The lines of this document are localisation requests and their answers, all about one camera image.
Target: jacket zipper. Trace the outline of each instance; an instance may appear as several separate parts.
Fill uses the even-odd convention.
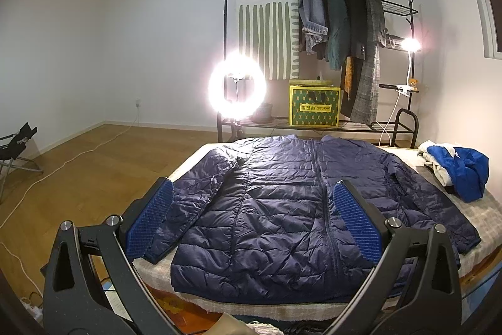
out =
[[[333,262],[333,269],[335,272],[335,277],[338,276],[338,263],[336,262],[337,256],[337,245],[335,242],[335,238],[333,237],[333,233],[331,231],[331,227],[329,224],[329,214],[328,214],[328,189],[326,188],[326,184],[322,180],[321,175],[321,166],[317,159],[317,152],[315,150],[315,140],[311,140],[312,145],[312,158],[314,160],[315,171],[317,175],[317,180],[319,181],[322,187],[322,208],[324,214],[324,229],[326,230],[326,235],[328,236],[328,246],[331,252],[331,261]]]

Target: blue gripper pad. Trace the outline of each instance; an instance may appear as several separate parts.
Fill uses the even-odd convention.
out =
[[[146,202],[145,207],[132,223],[126,236],[125,255],[129,260],[145,255],[157,228],[166,220],[167,212],[173,203],[173,183],[167,178],[159,179],[140,201]]]
[[[382,235],[343,182],[333,188],[333,200],[363,257],[378,263],[383,253]]]

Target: wooden floor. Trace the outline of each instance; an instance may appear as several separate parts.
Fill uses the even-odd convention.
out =
[[[93,149],[126,129],[102,125],[46,152],[36,159],[47,175],[82,151]],[[101,223],[121,214],[129,203],[142,197],[159,176],[169,176],[195,150],[217,142],[215,132],[132,127],[127,133],[84,154],[51,177],[35,185],[23,203],[0,229],[0,241],[23,261],[28,275],[43,290],[39,269],[46,264],[56,231],[64,220],[76,226]],[[26,189],[41,179],[35,173],[16,170],[9,175],[0,224]],[[0,246],[0,268],[19,297],[35,291],[21,271],[18,260]],[[97,264],[101,277],[106,271]]]

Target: bed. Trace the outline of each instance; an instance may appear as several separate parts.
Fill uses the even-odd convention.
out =
[[[211,149],[222,145],[224,144],[212,143],[202,146],[170,175],[170,179],[174,181],[180,178]],[[423,158],[417,156],[416,149],[388,147],[382,147],[382,149],[397,155],[426,180],[442,189],[433,173],[425,167]],[[448,195],[448,197],[476,227],[481,238],[481,243],[474,249],[466,255],[460,255],[461,267],[459,276],[465,288],[479,279],[479,277],[482,277],[489,270],[489,267],[500,259],[500,255],[502,254],[499,251],[499,247],[502,245],[502,224],[500,223],[502,220],[502,203],[497,201],[488,191],[485,191],[483,199],[469,204],[464,203],[453,195]],[[237,316],[259,316],[277,321],[320,321],[337,317],[346,306],[344,303],[241,305],[211,301],[192,294],[177,293],[171,284],[171,262],[175,253],[176,249],[172,250],[156,265],[150,264],[144,259],[136,259],[134,265],[140,277],[151,288],[175,294],[179,298],[194,303],[209,312],[226,312]],[[396,303],[397,297],[390,298],[384,307],[391,307]]]

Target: black metal rack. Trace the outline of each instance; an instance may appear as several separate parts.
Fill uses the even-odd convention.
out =
[[[399,3],[382,0],[383,11],[386,13],[391,13],[393,15],[406,17],[406,20],[410,24],[412,38],[415,38],[415,25],[413,21],[413,15],[418,13],[417,10],[413,9],[413,1],[408,0],[408,5],[400,5]],[[227,59],[227,9],[228,9],[228,0],[224,2],[224,10],[223,10],[223,59]],[[415,75],[415,53],[411,53],[411,77]],[[392,84],[380,84],[380,88],[383,89],[391,89],[398,90],[397,86]],[[415,146],[415,142],[418,134],[419,121],[417,115],[411,111],[411,101],[412,94],[417,93],[417,90],[412,90],[408,97],[408,108],[401,108],[395,117],[393,122],[390,122],[388,125],[393,126],[392,133],[392,141],[391,145],[395,146],[396,136],[397,134],[411,134],[411,148]],[[224,97],[227,98],[227,77],[224,79],[223,84],[223,94]],[[401,114],[410,115],[415,123],[413,129],[406,126],[405,124],[400,122]],[[339,127],[323,127],[321,130],[325,132],[364,132],[364,133],[382,133],[383,128],[378,122],[373,122],[369,125],[355,123],[349,120],[340,120]],[[218,142],[223,142],[223,126],[230,126],[232,128],[232,138],[231,140],[239,139],[243,136],[242,127],[255,127],[255,128],[272,128],[272,129],[296,129],[296,130],[319,130],[317,127],[298,127],[289,125],[287,117],[273,117],[272,122],[267,124],[258,124],[252,122],[250,119],[242,119],[240,121],[234,121],[230,118],[222,118],[222,114],[219,112],[217,115],[217,130],[218,130]]]

